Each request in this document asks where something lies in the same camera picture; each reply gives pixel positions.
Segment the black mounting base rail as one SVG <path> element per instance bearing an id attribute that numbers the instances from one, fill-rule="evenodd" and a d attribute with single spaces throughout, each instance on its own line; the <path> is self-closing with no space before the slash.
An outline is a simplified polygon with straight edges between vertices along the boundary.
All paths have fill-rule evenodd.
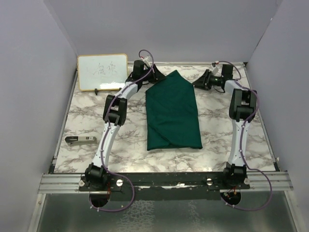
<path id="1" fill-rule="evenodd" d="M 90 180 L 81 176 L 78 182 L 79 191 L 89 192 L 120 192 L 135 189 L 163 189 L 205 187 L 207 190 L 249 189 L 249 180 L 228 183 L 223 172 L 180 172 L 180 173 L 124 173 L 117 175 L 106 174 L 101 179 Z"/>

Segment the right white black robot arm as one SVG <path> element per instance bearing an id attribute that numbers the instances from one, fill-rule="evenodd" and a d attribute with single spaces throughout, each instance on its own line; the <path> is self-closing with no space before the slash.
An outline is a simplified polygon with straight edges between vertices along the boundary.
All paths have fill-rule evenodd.
<path id="1" fill-rule="evenodd" d="M 223 63 L 221 75 L 218 76 L 219 64 L 219 61 L 212 63 L 193 82 L 193 86 L 202 90 L 220 87 L 221 93 L 228 92 L 231 94 L 229 117 L 232 120 L 233 134 L 230 155 L 223 171 L 222 184 L 227 189 L 233 189 L 235 186 L 244 183 L 247 178 L 246 144 L 249 126 L 257 111 L 257 94 L 254 90 L 244 87 L 239 82 L 240 73 L 239 78 L 233 78 L 233 70 L 236 70 L 237 67 L 230 62 L 225 61 Z"/>

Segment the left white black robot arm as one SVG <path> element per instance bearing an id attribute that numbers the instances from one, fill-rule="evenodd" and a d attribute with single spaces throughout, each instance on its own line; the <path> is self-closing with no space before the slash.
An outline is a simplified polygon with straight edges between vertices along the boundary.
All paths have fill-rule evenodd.
<path id="1" fill-rule="evenodd" d="M 144 82 L 156 83 L 165 78 L 155 64 L 136 60 L 124 87 L 115 95 L 107 96 L 103 111 L 104 130 L 97 152 L 85 170 L 82 180 L 85 187 L 100 191 L 107 186 L 109 177 L 112 175 L 108 170 L 109 156 L 115 137 L 126 121 L 128 100 L 138 93 Z"/>

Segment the small framed whiteboard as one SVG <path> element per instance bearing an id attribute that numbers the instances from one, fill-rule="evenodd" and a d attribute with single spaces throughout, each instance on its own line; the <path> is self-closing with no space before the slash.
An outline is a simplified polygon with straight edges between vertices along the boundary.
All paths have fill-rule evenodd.
<path id="1" fill-rule="evenodd" d="M 127 55 L 80 55 L 77 71 L 80 91 L 117 90 L 128 77 Z"/>

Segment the green surgical drape cloth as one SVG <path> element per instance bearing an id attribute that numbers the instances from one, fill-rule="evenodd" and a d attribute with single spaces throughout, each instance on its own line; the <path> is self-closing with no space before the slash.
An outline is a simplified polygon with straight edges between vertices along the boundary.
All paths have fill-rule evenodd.
<path id="1" fill-rule="evenodd" d="M 193 85 L 177 70 L 145 92 L 147 150 L 202 149 Z"/>

